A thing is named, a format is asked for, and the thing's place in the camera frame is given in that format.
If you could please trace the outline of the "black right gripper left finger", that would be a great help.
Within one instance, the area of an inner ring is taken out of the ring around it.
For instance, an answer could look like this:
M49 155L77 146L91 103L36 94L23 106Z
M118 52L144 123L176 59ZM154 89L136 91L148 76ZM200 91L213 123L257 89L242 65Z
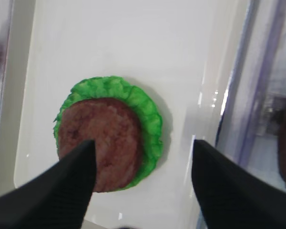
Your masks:
M0 229L80 229L96 180L86 140L29 183L0 197Z

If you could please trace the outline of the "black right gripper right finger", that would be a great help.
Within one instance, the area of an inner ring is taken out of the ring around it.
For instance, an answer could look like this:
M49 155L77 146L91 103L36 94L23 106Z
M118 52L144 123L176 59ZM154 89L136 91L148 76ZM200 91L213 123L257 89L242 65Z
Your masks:
M233 163L209 143L193 143L192 184L209 229L286 229L286 192Z

